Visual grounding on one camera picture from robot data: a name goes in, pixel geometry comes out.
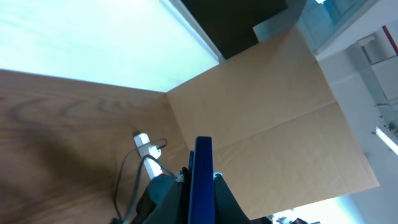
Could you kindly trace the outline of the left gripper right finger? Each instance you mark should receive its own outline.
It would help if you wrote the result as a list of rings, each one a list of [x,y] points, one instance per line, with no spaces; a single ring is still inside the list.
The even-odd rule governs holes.
[[[215,223],[249,224],[250,219],[242,211],[221,173],[213,173],[213,183],[215,193]]]

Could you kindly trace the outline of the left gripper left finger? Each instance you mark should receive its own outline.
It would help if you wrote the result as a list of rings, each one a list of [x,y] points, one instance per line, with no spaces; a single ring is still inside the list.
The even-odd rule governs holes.
[[[188,188],[185,176],[178,172],[174,182],[163,200],[146,218],[148,224],[187,224],[188,223]]]

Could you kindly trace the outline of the blue Samsung Galaxy smartphone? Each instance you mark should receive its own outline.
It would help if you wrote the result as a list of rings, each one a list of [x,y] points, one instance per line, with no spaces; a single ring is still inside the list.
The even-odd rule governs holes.
[[[215,224],[212,138],[199,136],[193,152],[188,224]]]

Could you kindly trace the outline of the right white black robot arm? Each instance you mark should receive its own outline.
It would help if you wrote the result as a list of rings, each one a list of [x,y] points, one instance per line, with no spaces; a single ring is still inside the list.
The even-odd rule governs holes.
[[[173,182],[174,178],[165,174],[153,178],[137,203],[136,216],[131,224],[143,223],[163,200]]]

